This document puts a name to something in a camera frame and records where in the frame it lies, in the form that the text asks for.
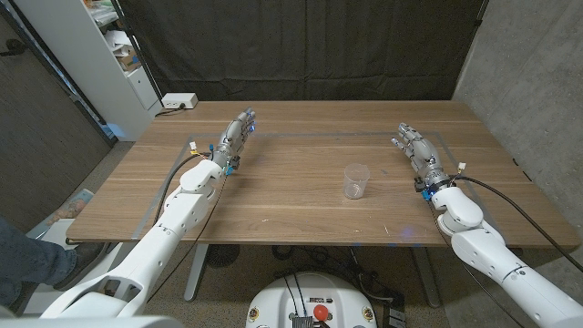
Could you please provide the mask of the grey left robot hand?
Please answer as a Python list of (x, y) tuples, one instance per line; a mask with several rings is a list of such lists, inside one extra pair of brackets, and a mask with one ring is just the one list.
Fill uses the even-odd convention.
[(227, 175), (240, 165), (240, 154), (248, 136), (255, 130), (255, 112), (252, 107), (242, 111), (220, 135), (211, 153), (211, 161), (222, 167)]

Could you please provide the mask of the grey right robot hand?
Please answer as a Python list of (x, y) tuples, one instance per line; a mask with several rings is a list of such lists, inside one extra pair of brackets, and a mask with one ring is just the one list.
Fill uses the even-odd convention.
[(414, 179), (415, 190), (420, 192), (425, 200), (430, 200), (450, 182), (438, 152), (428, 139), (406, 123), (399, 124), (398, 134), (401, 139), (392, 138), (391, 141), (411, 161), (411, 166), (417, 174)]

